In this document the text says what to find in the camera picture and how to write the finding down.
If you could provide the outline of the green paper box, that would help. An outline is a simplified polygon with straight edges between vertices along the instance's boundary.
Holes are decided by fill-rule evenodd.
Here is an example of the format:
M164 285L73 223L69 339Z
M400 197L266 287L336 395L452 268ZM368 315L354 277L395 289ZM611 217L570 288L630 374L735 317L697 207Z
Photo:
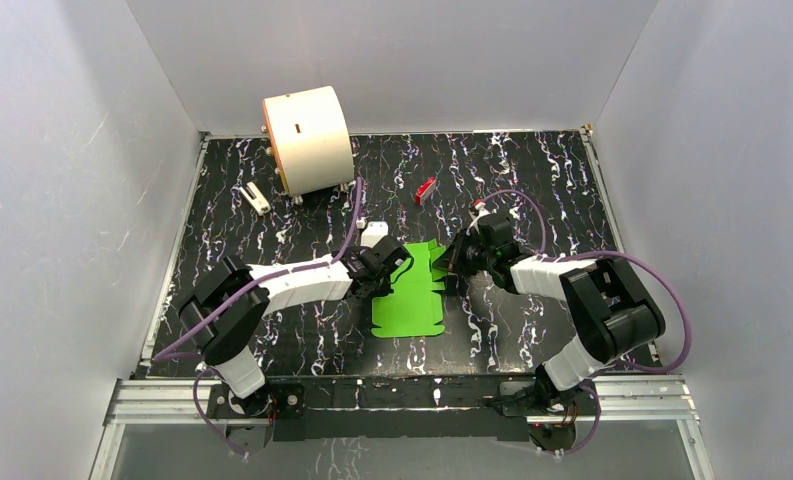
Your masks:
M376 338L433 337L443 333L445 270L433 266L446 250L436 240L406 244L414 259L400 267L393 292L372 300L372 334Z

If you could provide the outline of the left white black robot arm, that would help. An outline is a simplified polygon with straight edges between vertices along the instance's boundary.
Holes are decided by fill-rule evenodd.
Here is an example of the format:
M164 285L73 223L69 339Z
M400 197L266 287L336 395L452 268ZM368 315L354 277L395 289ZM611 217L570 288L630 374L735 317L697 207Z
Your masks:
M347 246L311 261L250 267L236 256L220 264L171 305L206 366L232 392L232 403L247 416L266 411L267 379L249 346L262 318L311 302L372 299L393 292L397 271L413 257L395 237L373 246Z

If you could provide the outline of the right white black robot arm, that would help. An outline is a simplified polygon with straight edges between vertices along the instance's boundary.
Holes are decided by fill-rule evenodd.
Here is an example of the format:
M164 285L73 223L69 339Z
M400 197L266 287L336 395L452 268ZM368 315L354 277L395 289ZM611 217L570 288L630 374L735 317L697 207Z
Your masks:
M432 265L451 275L485 272L511 294L549 297L568 308L571 341L537 367L533 385L491 399L495 407L521 403L562 413L583 381L666 331L662 312L628 260L549 260L516 240L503 214L475 218Z

